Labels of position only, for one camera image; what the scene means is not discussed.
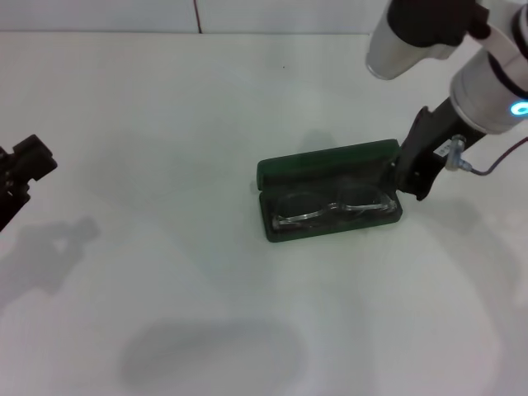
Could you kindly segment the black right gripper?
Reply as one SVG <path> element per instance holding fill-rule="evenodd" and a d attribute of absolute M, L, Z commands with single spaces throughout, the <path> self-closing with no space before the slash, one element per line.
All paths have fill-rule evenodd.
<path fill-rule="evenodd" d="M 386 191 L 399 190 L 419 201 L 424 200 L 446 165 L 446 157 L 436 151 L 456 135 L 465 139 L 467 148 L 481 140 L 481 132 L 459 117 L 450 99 L 445 99 L 434 111 L 423 107 L 403 141 L 400 153 L 383 161 L 380 185 Z"/>

